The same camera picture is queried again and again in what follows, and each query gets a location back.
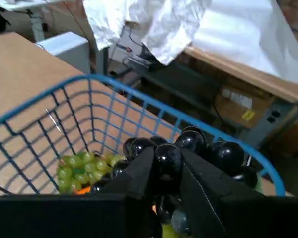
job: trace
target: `metal table leg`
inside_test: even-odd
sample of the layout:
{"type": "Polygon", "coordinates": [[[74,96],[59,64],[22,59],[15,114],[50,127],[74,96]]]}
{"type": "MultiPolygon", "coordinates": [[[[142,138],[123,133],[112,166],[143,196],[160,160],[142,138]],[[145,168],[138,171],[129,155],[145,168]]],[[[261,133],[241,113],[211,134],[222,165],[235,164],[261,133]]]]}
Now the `metal table leg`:
{"type": "Polygon", "coordinates": [[[107,75],[108,48],[96,52],[96,73],[107,75]]]}
{"type": "Polygon", "coordinates": [[[284,121],[293,107],[296,105],[277,98],[251,130],[241,132],[239,139],[255,148],[260,147],[267,135],[284,121]]]}
{"type": "Polygon", "coordinates": [[[27,10],[30,14],[30,21],[35,42],[43,41],[45,39],[42,28],[41,13],[38,9],[27,10]]]}

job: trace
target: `workbench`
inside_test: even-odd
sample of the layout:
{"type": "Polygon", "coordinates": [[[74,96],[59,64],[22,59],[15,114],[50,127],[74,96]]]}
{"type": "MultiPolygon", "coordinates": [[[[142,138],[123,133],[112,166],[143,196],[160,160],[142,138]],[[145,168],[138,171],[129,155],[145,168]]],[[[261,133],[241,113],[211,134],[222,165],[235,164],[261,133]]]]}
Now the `workbench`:
{"type": "MultiPolygon", "coordinates": [[[[270,108],[265,111],[262,118],[254,127],[251,129],[241,127],[241,129],[238,130],[238,135],[235,135],[249,145],[259,148],[274,129],[278,128],[278,133],[275,135],[278,136],[298,119],[298,84],[281,80],[246,65],[235,63],[219,55],[203,52],[202,50],[192,46],[188,46],[184,50],[184,54],[201,60],[212,67],[224,71],[243,82],[256,86],[259,89],[275,96],[270,108]],[[269,122],[268,118],[273,118],[273,122],[269,122]]],[[[108,49],[98,51],[96,55],[96,68],[98,69],[98,73],[107,74],[107,62],[108,49]]],[[[138,70],[137,68],[133,68],[132,70],[140,76],[151,80],[158,86],[165,88],[171,93],[180,97],[182,96],[184,100],[187,100],[192,105],[204,109],[199,102],[190,98],[190,88],[188,86],[192,85],[192,92],[196,85],[205,81],[204,76],[197,75],[197,73],[194,72],[189,72],[188,68],[182,69],[181,71],[184,73],[181,74],[177,71],[179,66],[175,65],[176,64],[172,64],[169,67],[160,68],[157,70],[158,73],[156,74],[146,73],[144,70],[138,70]],[[170,79],[166,80],[168,74],[172,74],[173,71],[176,71],[176,73],[173,73],[173,75],[170,76],[170,79]]],[[[225,120],[225,118],[223,118],[223,120],[224,122],[228,122],[231,125],[238,127],[238,125],[234,122],[225,120]]]]}
{"type": "Polygon", "coordinates": [[[0,7],[7,11],[22,11],[26,10],[30,17],[32,31],[36,42],[45,39],[41,20],[41,7],[66,0],[16,0],[15,3],[8,3],[5,0],[0,0],[0,7]]]}

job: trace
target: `floor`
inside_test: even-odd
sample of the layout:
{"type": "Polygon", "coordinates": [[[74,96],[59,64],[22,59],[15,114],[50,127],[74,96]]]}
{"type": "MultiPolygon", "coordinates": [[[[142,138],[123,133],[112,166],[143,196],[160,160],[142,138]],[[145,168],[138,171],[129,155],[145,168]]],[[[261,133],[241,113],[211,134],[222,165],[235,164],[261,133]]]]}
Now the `floor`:
{"type": "MultiPolygon", "coordinates": [[[[13,12],[6,12],[3,16],[12,24],[8,27],[8,31],[14,31],[34,42],[34,37],[31,30],[31,25],[29,22],[29,18],[26,14],[19,14],[13,12]]],[[[50,37],[53,34],[51,32],[46,33],[46,37],[50,37]]],[[[94,56],[91,54],[91,61],[94,61],[94,56]]],[[[115,68],[117,64],[115,62],[112,63],[110,70],[115,68]]],[[[124,80],[128,81],[132,78],[132,75],[127,75],[124,80]]],[[[209,116],[201,110],[196,109],[188,103],[183,102],[181,99],[172,95],[171,93],[153,85],[150,83],[146,83],[145,86],[138,84],[137,88],[144,92],[145,94],[151,95],[152,97],[169,104],[172,107],[179,109],[196,119],[204,121],[213,126],[219,127],[221,130],[226,133],[233,134],[233,128],[230,128],[227,125],[221,124],[221,122],[214,117],[209,116]]],[[[149,108],[149,110],[153,113],[157,113],[155,108],[149,108]]],[[[172,116],[164,117],[166,121],[174,122],[174,118],[172,116]]],[[[272,154],[269,150],[263,150],[263,154],[265,154],[274,164],[276,169],[279,171],[286,189],[295,196],[298,196],[298,157],[297,158],[287,158],[278,154],[272,154]]]]}

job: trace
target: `blue wire basket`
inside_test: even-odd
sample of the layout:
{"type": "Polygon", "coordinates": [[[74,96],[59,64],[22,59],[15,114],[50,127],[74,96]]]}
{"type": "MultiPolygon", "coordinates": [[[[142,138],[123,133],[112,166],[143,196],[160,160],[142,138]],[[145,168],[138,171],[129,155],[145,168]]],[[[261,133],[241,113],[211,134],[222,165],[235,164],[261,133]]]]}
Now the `blue wire basket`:
{"type": "Polygon", "coordinates": [[[159,135],[174,142],[184,124],[199,127],[213,143],[239,143],[263,166],[259,174],[270,175],[276,194],[285,195],[277,171],[254,148],[102,75],[70,78],[0,117],[0,195],[58,193],[56,170],[61,155],[94,150],[122,154],[122,144],[133,136],[159,135]],[[158,116],[147,109],[156,110],[158,116]]]}

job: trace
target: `white paper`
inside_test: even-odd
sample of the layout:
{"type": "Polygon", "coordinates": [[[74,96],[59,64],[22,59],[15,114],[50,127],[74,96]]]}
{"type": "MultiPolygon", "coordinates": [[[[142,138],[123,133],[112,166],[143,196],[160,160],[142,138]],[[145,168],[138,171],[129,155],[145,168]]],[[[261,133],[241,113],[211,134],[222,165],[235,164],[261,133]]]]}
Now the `white paper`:
{"type": "Polygon", "coordinates": [[[213,0],[192,45],[298,84],[298,43],[275,0],[213,0]]]}
{"type": "Polygon", "coordinates": [[[98,49],[120,39],[126,21],[137,24],[141,42],[163,64],[192,42],[211,0],[84,0],[98,49]]]}

